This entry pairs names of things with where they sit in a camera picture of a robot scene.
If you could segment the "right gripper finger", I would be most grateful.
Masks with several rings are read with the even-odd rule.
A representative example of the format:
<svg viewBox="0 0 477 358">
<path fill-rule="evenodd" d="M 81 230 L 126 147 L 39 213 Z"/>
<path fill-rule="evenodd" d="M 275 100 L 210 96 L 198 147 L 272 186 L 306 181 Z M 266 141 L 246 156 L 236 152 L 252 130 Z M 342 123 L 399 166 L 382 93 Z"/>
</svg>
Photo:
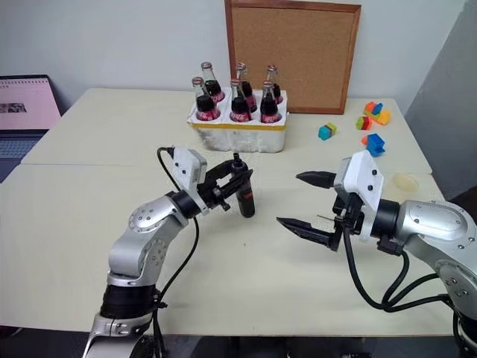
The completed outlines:
<svg viewBox="0 0 477 358">
<path fill-rule="evenodd" d="M 296 179 L 299 179 L 312 186 L 330 189 L 334 186 L 336 173 L 325 171 L 307 171 L 297 174 Z"/>
<path fill-rule="evenodd" d="M 334 222 L 333 232 L 314 228 L 310 223 L 298 219 L 277 217 L 277 221 L 301 239 L 324 245 L 331 251 L 338 250 L 342 228 L 337 221 Z"/>
</svg>

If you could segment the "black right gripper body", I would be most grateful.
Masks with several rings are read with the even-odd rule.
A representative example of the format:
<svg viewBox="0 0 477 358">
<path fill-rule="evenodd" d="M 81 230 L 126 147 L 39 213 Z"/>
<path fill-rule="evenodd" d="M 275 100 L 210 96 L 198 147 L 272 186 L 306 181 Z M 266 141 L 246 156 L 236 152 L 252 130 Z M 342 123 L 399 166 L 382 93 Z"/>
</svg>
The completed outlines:
<svg viewBox="0 0 477 358">
<path fill-rule="evenodd" d="M 335 199 L 332 211 L 336 215 L 334 219 L 334 238 L 340 239 L 345 228 L 350 229 L 352 235 L 359 235 L 364 223 L 364 213 L 361 211 L 363 201 L 360 197 L 351 193 L 346 199 L 339 195 Z"/>
</svg>

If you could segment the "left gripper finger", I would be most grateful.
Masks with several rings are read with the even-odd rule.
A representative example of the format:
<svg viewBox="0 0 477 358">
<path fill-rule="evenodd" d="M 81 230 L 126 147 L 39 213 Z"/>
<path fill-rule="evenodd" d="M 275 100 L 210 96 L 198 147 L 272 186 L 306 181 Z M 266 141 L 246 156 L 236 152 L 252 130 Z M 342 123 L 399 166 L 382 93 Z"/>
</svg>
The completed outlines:
<svg viewBox="0 0 477 358">
<path fill-rule="evenodd" d="M 226 176 L 232 177 L 237 175 L 238 170 L 235 168 L 235 160 L 225 160 L 224 162 L 214 166 L 206 172 L 204 183 L 213 183 L 217 180 L 224 179 Z"/>
<path fill-rule="evenodd" d="M 250 177 L 252 174 L 252 169 L 239 172 L 237 175 L 232 176 L 230 181 L 224 186 L 217 186 L 214 189 L 214 193 L 216 195 L 233 195 L 239 192 L 245 192 L 250 188 Z"/>
</svg>

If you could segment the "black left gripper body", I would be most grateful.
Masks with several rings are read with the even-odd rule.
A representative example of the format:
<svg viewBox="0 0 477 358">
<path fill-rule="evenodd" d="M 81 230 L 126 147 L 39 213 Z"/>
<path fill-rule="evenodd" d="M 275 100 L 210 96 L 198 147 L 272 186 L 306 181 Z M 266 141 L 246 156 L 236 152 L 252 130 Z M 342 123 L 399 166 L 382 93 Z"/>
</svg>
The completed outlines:
<svg viewBox="0 0 477 358">
<path fill-rule="evenodd" d="M 220 206 L 224 211 L 230 209 L 230 205 L 226 202 L 226 198 L 230 196 L 228 194 L 230 191 L 229 181 L 220 185 L 216 177 L 206 175 L 203 183 L 198 184 L 197 190 L 200 198 L 209 209 L 212 210 L 217 206 Z"/>
</svg>

